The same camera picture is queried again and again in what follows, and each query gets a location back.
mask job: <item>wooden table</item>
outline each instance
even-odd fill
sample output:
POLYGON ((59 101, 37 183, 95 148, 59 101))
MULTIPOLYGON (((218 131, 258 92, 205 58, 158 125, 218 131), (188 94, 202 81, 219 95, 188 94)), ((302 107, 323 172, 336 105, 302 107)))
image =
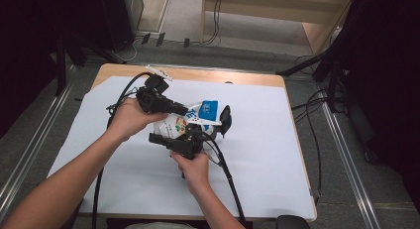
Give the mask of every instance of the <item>wooden table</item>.
MULTIPOLYGON (((220 108, 226 103, 231 106, 233 125, 225 139, 219 137, 216 141, 225 155, 247 221, 274 220, 282 214, 294 214, 309 221, 316 219, 311 187, 281 76, 226 69, 155 67, 174 78, 164 93, 170 99, 183 104, 193 103, 190 101, 195 99, 212 99, 219 101, 220 108), (274 99, 267 101, 267 96, 274 99)), ((116 101, 130 81, 126 76, 143 71, 147 71, 144 66, 135 65, 104 64, 101 67, 92 90, 83 98, 50 174, 103 133, 108 118, 106 106, 116 101)), ((120 146, 105 166, 98 216, 203 220, 198 204, 180 177, 176 162, 168 157, 168 150, 149 143, 148 136, 152 131, 153 126, 148 126, 133 136, 120 146)), ((222 169, 214 164, 209 168, 213 189, 238 216, 222 169)), ((94 184, 84 197, 81 215, 91 215, 93 191, 94 184)))
MULTIPOLYGON (((244 73, 230 70, 216 70, 203 68, 185 68, 158 66, 158 69, 166 71, 175 79, 198 80, 212 82, 233 82, 241 84, 265 85, 274 87, 285 87, 281 76, 270 74, 244 73)), ((131 76, 134 77, 140 72, 148 71, 145 66, 111 64, 102 65, 98 75, 93 82, 92 88, 111 76, 131 76)))

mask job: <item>wire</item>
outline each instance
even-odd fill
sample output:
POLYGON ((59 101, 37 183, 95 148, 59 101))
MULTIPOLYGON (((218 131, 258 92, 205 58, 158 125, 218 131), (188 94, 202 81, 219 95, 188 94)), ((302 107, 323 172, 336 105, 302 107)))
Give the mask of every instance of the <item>wire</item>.
MULTIPOLYGON (((324 91, 325 89, 321 89, 316 91, 314 94, 312 94, 312 96, 309 97, 307 102, 310 102, 310 100, 319 92, 324 91)), ((319 192, 319 196, 315 197, 315 205, 318 204, 318 200, 321 196, 321 188, 322 188, 322 162, 321 162, 321 151, 319 150, 319 144, 318 144, 318 139, 316 137, 315 134, 315 130, 312 126, 312 121, 311 118, 309 117, 309 112, 308 112, 308 105, 306 105, 306 118, 308 119, 308 123, 309 123, 309 127, 311 129, 312 135, 314 137, 314 141, 315 141, 315 147, 316 147, 316 152, 317 152, 317 157, 318 157, 318 192, 319 192)))
MULTIPOLYGON (((128 96, 136 94, 138 91, 137 87, 134 87, 134 89, 131 90, 131 92, 127 93, 126 95, 124 95, 123 99, 126 99, 128 96)), ((117 105, 117 103, 110 105, 109 107, 106 108, 106 110, 108 110, 109 114, 112 115, 112 113, 114 112, 115 109, 117 109, 120 105, 117 105)))
MULTIPOLYGON (((319 100, 315 101, 313 100, 311 104, 309 104, 310 106, 312 105, 317 105, 316 108, 312 111, 310 111, 309 113, 315 112, 316 110, 318 110, 318 108, 322 105, 322 103, 326 102, 327 98, 319 98, 319 100)), ((306 117, 306 111, 303 111, 302 113, 300 113, 297 117, 294 118, 294 122, 295 124, 300 122, 303 118, 306 117)))
MULTIPOLYGON (((202 43, 201 42, 191 42, 191 45, 206 47, 206 46, 212 44, 216 38, 219 38, 219 43, 215 47, 218 47, 222 43, 222 39, 220 39, 220 37, 218 37, 219 30, 220 30, 220 28, 219 28, 219 16, 220 16, 220 6, 221 6, 221 4, 222 4, 222 0, 216 0, 215 6, 214 6, 214 11, 213 11, 214 33, 213 33, 212 37, 209 40, 203 41, 202 43)), ((137 49, 136 49, 135 43, 139 40, 142 40, 142 39, 143 39, 143 37, 141 36, 140 38, 135 39, 133 41, 132 47, 133 47, 133 50, 135 52, 133 57, 123 58, 123 57, 118 56, 114 51, 112 51, 112 54, 115 57, 119 58, 120 60, 131 61, 131 60, 133 60, 137 57, 137 49)), ((183 42, 171 41, 171 40, 165 40, 165 42, 183 44, 183 42)))
POLYGON ((210 39, 208 39, 208 40, 206 40, 206 41, 204 41, 202 43, 200 43, 200 42, 192 42, 192 44, 199 43, 200 46, 206 46, 206 45, 212 44, 213 41, 216 39, 217 35, 219 34, 219 29, 220 29, 219 28, 219 15, 220 15, 220 6, 221 6, 221 4, 222 4, 222 0, 216 0, 216 3, 214 5, 214 11, 213 11, 214 33, 213 33, 213 36, 210 39))
MULTIPOLYGON (((208 143, 208 141, 204 141, 204 142, 213 150, 213 152, 216 154, 216 157, 220 160, 219 154, 216 152, 216 149, 214 149, 214 147, 212 145, 210 145, 210 143, 208 143)), ((209 153, 207 153, 205 150, 204 150, 204 153, 207 155, 207 157, 209 158, 209 160, 212 163, 214 163, 217 166, 221 167, 220 161, 219 162, 214 161, 213 157, 209 153)))
POLYGON ((315 147, 316 147, 316 152, 317 152, 317 158, 318 158, 318 192, 319 192, 319 196, 315 197, 315 205, 318 204, 318 200, 319 197, 321 196, 321 188, 322 188, 322 162, 321 162, 321 151, 319 149, 319 143, 318 143, 318 139, 316 137, 315 134, 315 130, 312 126, 312 121, 311 118, 309 117, 310 113, 318 110, 318 108, 322 105, 322 103, 324 103, 325 101, 327 101, 326 97, 322 97, 322 98, 316 98, 314 100, 312 100, 313 97, 315 97, 318 93, 322 92, 322 91, 326 91, 327 89, 320 89, 318 91, 316 91, 315 93, 313 93, 308 100, 306 101, 306 104, 300 104, 298 106, 292 107, 292 110, 296 110, 302 107, 305 107, 305 111, 301 114, 299 114, 297 117, 295 117, 295 123, 301 121, 304 117, 306 117, 308 119, 308 123, 309 123, 309 127, 311 129, 312 135, 314 137, 314 142, 315 142, 315 147), (309 107, 318 104, 318 106, 312 110, 309 111, 309 107))
POLYGON ((133 56, 133 57, 131 57, 131 58, 123 58, 123 57, 118 56, 116 53, 114 53, 114 51, 112 51, 112 54, 113 54, 115 57, 117 57, 117 58, 119 58, 119 59, 121 59, 121 60, 123 60, 123 61, 131 61, 131 60, 133 60, 135 57, 137 57, 137 49, 136 49, 135 43, 136 43, 138 40, 142 40, 142 39, 143 39, 143 37, 141 37, 141 38, 139 38, 139 39, 135 39, 135 40, 133 41, 133 43, 132 43, 132 47, 133 47, 133 49, 134 49, 134 56, 133 56))
POLYGON ((217 149, 218 158, 220 160, 220 166, 222 167, 223 172, 225 173, 226 178, 228 179, 229 185, 231 186, 232 193, 234 194, 235 202, 237 204, 238 211, 239 211, 240 222, 245 227, 246 226, 246 220, 245 220, 245 216, 244 216, 244 211, 242 210, 241 202, 239 200, 238 193, 235 189, 235 185, 234 185, 234 181, 232 179, 232 175, 229 172, 228 165, 226 164, 226 161, 225 161, 225 158, 223 157, 222 151, 220 151, 219 146, 217 145, 217 143, 214 141, 214 139, 210 135, 208 135, 205 132, 201 132, 201 133, 204 136, 206 136, 211 141, 211 143, 213 143, 215 148, 217 149))
MULTIPOLYGON (((126 86, 126 88, 124 88, 123 92, 121 93, 120 97, 118 98, 118 101, 115 105, 114 110, 111 113, 111 116, 108 119, 108 124, 106 126, 106 128, 108 128, 111 125, 112 120, 114 119, 115 114, 117 113, 118 107, 120 106, 120 104, 123 102, 123 99, 125 97, 127 97, 126 92, 127 90, 130 88, 130 86, 141 76, 143 75, 148 75, 151 76, 152 74, 149 72, 142 72, 139 73, 138 75, 136 75, 126 86)), ((96 219, 98 216, 98 199, 99 199, 99 190, 101 188, 101 181, 102 181, 102 174, 104 173, 104 169, 102 169, 99 174, 98 177, 96 179, 96 185, 95 185, 95 194, 93 196, 93 210, 92 210, 92 229, 96 229, 96 219)))

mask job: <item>white paper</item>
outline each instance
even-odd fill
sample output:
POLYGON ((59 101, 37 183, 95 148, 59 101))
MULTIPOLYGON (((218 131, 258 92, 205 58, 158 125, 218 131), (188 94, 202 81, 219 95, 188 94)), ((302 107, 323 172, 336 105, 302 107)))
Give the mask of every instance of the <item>white paper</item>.
MULTIPOLYGON (((130 77, 111 77, 83 99, 68 137, 50 174, 93 143, 106 128, 108 111, 130 77)), ((133 86, 143 86, 139 79, 133 86)), ((219 113, 230 105, 233 117, 225 139, 216 142, 233 176, 246 217, 276 218, 282 214, 316 218, 308 178, 282 87, 174 80, 164 93, 183 104, 218 100, 219 113)), ((164 147, 149 143, 148 126, 120 146, 105 166, 98 213, 202 216, 188 192, 176 162, 164 147)), ((210 163, 210 182, 228 209, 238 209, 221 168, 210 163)), ((80 212, 91 212, 94 184, 80 212)))

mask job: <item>table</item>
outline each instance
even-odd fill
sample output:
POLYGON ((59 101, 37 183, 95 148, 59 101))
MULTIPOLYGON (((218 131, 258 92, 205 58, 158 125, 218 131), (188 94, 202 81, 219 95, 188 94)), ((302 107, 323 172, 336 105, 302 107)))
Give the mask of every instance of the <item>table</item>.
MULTIPOLYGON (((226 138, 219 136, 216 142, 225 155, 247 220, 269 220, 281 214, 316 219, 309 180, 280 76, 226 69, 157 68, 174 78, 168 83, 166 97, 184 104, 196 100, 218 100, 219 108, 226 104, 231 106, 233 125, 226 138), (266 95, 276 100, 266 101, 266 95), (272 115, 265 112, 264 106, 257 108, 258 105, 254 105, 263 102, 271 108, 272 115)), ((83 98, 50 174, 103 133, 108 119, 105 108, 116 101, 131 80, 127 76, 143 71, 146 71, 144 66, 104 64, 101 67, 92 90, 83 98)), ((144 81, 144 78, 139 79, 135 85, 143 85, 144 81)), ((105 166, 98 216, 204 219, 180 176, 176 162, 168 156, 169 151, 148 142, 152 131, 153 126, 148 126, 133 136, 120 146, 105 166)), ((222 169, 210 164, 209 178, 220 199, 238 216, 222 169)), ((91 214, 93 191, 94 184, 83 199, 81 215, 91 214)))
MULTIPOLYGON (((201 34, 205 12, 216 0, 202 0, 201 34)), ((343 25, 352 0, 222 0, 221 13, 302 22, 314 55, 321 53, 338 26, 343 25)))

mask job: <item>tripod leg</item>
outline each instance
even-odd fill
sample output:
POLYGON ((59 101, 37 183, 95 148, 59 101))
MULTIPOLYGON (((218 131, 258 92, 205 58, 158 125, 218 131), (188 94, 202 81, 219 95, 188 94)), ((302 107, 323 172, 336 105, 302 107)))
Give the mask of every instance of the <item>tripod leg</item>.
POLYGON ((56 42, 56 66, 57 66, 57 87, 55 96, 59 96, 62 90, 65 88, 65 51, 64 51, 64 42, 62 35, 58 36, 56 42))
POLYGON ((91 50, 93 50, 94 52, 96 52, 97 54, 99 54, 100 56, 104 57, 106 60, 108 60, 111 63, 119 63, 114 57, 112 57, 111 55, 109 55, 108 53, 106 53, 105 51, 103 51, 102 49, 100 49, 99 47, 97 47, 96 45, 89 43, 87 40, 75 35, 75 34, 71 34, 71 36, 80 44, 82 45, 86 45, 88 48, 90 48, 91 50))
POLYGON ((333 61, 333 58, 328 57, 319 63, 318 67, 312 73, 312 79, 315 82, 321 82, 322 80, 325 79, 325 77, 328 75, 328 73, 331 70, 332 61, 333 61))
POLYGON ((289 76, 299 70, 304 69, 305 67, 309 67, 310 65, 320 61, 320 59, 322 59, 325 56, 325 52, 319 54, 316 57, 312 57, 309 60, 302 62, 300 64, 298 64, 297 66, 294 66, 290 69, 284 70, 284 71, 277 71, 275 74, 277 75, 281 75, 281 76, 289 76))
POLYGON ((84 66, 86 63, 86 56, 78 42, 75 42, 68 33, 64 33, 63 41, 64 48, 71 61, 76 65, 84 66))
POLYGON ((336 85, 337 85, 337 78, 341 68, 340 61, 335 59, 334 64, 331 66, 331 75, 330 75, 330 83, 328 85, 327 90, 327 104, 330 107, 332 113, 336 112, 334 107, 334 100, 335 100, 335 93, 336 93, 336 85))

